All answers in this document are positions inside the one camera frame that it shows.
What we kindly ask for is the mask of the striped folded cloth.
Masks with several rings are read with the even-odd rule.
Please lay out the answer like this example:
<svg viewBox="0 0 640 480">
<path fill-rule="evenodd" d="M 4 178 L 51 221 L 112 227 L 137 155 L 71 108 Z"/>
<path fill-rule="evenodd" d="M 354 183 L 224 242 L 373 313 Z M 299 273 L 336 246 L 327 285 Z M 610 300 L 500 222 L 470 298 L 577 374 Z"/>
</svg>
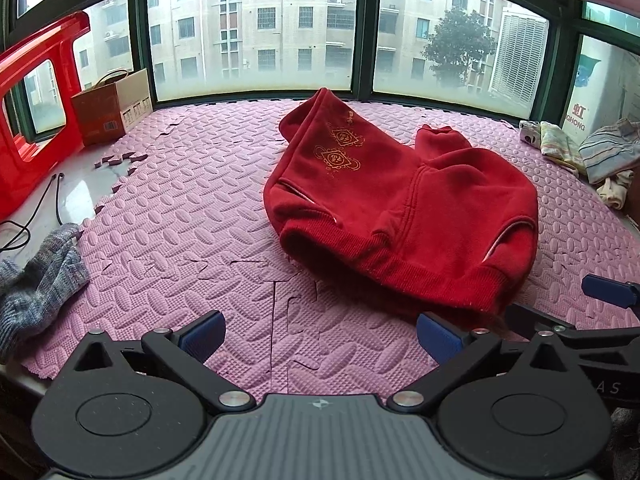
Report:
<svg viewBox="0 0 640 480">
<path fill-rule="evenodd" d="M 639 123 L 622 118 L 599 128 L 578 148 L 590 184 L 639 166 Z"/>
</svg>

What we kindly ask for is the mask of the beige crumpled cloth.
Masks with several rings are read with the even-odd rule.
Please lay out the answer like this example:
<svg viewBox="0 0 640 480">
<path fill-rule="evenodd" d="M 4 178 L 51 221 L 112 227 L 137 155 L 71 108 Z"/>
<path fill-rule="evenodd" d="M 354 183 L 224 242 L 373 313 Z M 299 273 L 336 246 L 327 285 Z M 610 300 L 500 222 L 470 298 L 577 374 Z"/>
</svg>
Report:
<svg viewBox="0 0 640 480">
<path fill-rule="evenodd" d="M 597 194 L 608 208 L 622 210 L 626 202 L 628 190 L 634 180 L 634 172 L 626 170 L 607 177 L 597 188 Z"/>
</svg>

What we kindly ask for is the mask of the cream floral folded cloth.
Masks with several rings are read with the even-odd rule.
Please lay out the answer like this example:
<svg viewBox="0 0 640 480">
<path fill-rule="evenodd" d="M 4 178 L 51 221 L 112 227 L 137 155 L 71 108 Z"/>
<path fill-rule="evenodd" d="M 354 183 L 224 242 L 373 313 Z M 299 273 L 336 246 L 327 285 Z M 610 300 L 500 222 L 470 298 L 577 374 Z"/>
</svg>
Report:
<svg viewBox="0 0 640 480">
<path fill-rule="evenodd" d="M 557 125 L 540 123 L 540 151 L 542 156 L 573 174 L 584 176 L 586 168 L 578 145 Z"/>
</svg>

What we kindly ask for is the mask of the brown cardboard box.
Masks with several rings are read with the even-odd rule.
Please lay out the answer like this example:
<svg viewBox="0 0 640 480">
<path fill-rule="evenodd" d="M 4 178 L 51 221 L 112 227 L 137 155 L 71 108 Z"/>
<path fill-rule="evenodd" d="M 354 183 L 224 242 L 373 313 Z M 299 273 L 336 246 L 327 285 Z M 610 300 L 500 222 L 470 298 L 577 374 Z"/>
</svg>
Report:
<svg viewBox="0 0 640 480">
<path fill-rule="evenodd" d="M 107 144 L 128 133 L 153 111 L 146 70 L 114 70 L 72 97 L 82 144 Z"/>
</svg>

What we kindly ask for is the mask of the small patterned cloth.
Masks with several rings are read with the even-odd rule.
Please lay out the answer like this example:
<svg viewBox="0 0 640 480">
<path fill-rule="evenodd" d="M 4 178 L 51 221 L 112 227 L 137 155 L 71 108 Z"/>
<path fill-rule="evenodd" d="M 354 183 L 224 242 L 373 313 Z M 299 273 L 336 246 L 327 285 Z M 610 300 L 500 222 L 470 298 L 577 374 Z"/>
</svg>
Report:
<svg viewBox="0 0 640 480">
<path fill-rule="evenodd" d="M 541 146 L 541 126 L 539 122 L 530 122 L 529 120 L 521 120 L 518 124 L 518 134 L 520 140 L 536 150 Z"/>
</svg>

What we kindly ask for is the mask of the grey knitted garment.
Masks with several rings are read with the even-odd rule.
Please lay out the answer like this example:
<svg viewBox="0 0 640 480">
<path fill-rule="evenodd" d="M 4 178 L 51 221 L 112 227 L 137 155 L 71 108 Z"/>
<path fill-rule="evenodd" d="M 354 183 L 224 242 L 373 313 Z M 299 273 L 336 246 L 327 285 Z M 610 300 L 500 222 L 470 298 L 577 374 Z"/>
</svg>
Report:
<svg viewBox="0 0 640 480">
<path fill-rule="evenodd" d="M 90 282 L 77 243 L 80 227 L 54 229 L 38 252 L 19 268 L 1 261 L 1 362 L 6 364 L 24 342 L 44 332 L 66 302 Z"/>
</svg>

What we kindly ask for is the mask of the red embroidered pants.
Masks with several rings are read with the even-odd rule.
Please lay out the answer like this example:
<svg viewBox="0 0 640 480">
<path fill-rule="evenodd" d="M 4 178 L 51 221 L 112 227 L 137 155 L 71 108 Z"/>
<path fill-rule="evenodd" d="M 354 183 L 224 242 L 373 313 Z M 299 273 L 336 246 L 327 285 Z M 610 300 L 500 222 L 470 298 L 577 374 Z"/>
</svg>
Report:
<svg viewBox="0 0 640 480">
<path fill-rule="evenodd" d="M 498 314 L 534 265 L 533 183 L 454 129 L 402 144 L 328 89 L 280 122 L 288 144 L 264 188 L 283 250 L 397 314 Z"/>
</svg>

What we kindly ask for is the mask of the red plastic stool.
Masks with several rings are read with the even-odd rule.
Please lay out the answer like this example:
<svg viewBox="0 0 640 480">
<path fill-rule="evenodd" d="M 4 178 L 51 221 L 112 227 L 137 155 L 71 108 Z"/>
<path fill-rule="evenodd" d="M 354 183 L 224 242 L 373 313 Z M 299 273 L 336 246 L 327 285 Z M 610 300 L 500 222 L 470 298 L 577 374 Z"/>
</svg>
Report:
<svg viewBox="0 0 640 480">
<path fill-rule="evenodd" d="M 13 133 L 1 111 L 1 218 L 6 220 L 49 172 L 82 147 L 72 99 L 81 92 L 73 45 L 90 30 L 79 11 L 21 40 L 1 55 L 1 94 L 26 94 L 35 132 Z"/>
</svg>

